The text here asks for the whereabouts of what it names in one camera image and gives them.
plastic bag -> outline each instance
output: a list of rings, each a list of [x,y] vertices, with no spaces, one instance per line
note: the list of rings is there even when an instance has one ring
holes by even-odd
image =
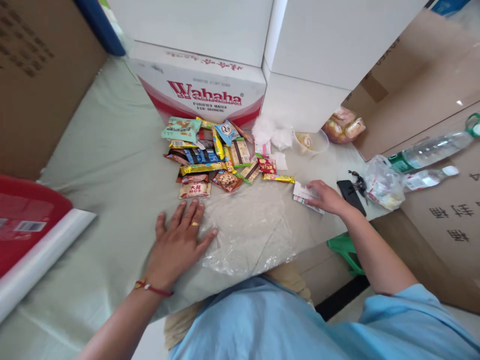
[[[396,210],[405,201],[402,174],[395,171],[386,157],[375,155],[365,170],[366,194],[388,211]]]
[[[199,263],[227,275],[253,276],[293,256],[295,240],[279,195],[283,186],[257,180],[233,194],[207,199],[200,238],[212,227],[219,231]]]

small plastic bottle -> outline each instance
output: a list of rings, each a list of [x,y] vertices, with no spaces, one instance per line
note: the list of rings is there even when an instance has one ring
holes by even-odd
[[[445,166],[442,169],[422,170],[406,175],[403,179],[404,191],[416,191],[440,184],[450,176],[457,175],[459,170],[455,166]]]

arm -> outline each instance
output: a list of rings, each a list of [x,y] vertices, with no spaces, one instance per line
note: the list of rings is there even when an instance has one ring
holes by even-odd
[[[205,253],[217,230],[211,230],[201,242],[197,242],[198,225],[204,215],[204,205],[193,200],[187,206],[182,201],[170,224],[165,229],[165,213],[156,221],[156,241],[144,277],[152,287],[171,292],[175,281],[191,268]],[[77,359],[120,360],[130,359],[163,296],[142,288],[132,290],[113,315],[88,342]]]
[[[338,215],[345,223],[366,277],[376,293],[393,295],[418,281],[360,211],[346,202],[338,192],[321,180],[308,184],[319,200],[307,200],[308,205]]]

right hand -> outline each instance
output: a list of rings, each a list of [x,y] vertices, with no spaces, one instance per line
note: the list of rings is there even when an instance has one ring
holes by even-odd
[[[308,189],[314,188],[318,193],[318,200],[305,200],[305,204],[320,208],[335,215],[342,215],[352,206],[332,187],[328,186],[322,180],[310,181],[306,186]]]

phone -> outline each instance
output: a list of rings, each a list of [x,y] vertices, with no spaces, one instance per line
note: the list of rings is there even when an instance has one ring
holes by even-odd
[[[366,217],[367,213],[365,212],[364,206],[360,202],[360,198],[354,188],[354,184],[350,180],[340,180],[337,181],[336,184],[340,188],[341,195],[346,202],[360,210],[363,216]]]

